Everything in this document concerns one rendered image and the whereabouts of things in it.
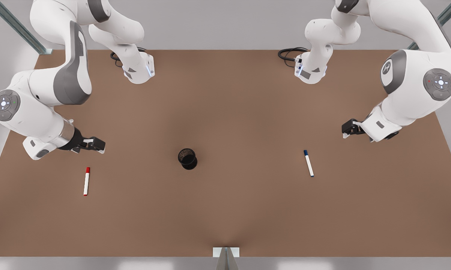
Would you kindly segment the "white marker with blue cap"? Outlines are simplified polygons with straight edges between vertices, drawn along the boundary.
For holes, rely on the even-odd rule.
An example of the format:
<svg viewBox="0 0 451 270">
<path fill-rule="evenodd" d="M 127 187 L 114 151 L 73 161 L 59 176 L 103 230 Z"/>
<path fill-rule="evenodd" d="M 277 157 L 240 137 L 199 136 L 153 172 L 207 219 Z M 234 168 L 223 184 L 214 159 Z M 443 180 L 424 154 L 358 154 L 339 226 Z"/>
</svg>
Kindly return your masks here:
<svg viewBox="0 0 451 270">
<path fill-rule="evenodd" d="M 311 160 L 309 158 L 308 152 L 307 152 L 306 149 L 304 149 L 303 152 L 304 152 L 304 156 L 305 156 L 305 159 L 306 159 L 306 163 L 307 163 L 307 166 L 308 166 L 308 171 L 310 173 L 310 176 L 314 177 L 314 172 L 313 172 L 313 168 L 312 168 L 312 165 L 311 165 Z"/>
</svg>

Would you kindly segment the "black mesh pen cup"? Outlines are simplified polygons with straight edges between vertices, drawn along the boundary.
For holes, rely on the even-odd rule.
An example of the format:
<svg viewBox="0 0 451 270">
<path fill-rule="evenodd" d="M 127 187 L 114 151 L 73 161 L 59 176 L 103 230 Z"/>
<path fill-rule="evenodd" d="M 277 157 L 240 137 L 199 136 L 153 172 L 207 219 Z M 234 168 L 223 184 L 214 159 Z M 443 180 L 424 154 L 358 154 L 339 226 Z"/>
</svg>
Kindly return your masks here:
<svg viewBox="0 0 451 270">
<path fill-rule="evenodd" d="M 186 170 L 192 170 L 197 166 L 196 154 L 190 148 L 180 150 L 178 160 L 181 163 L 181 166 Z"/>
</svg>

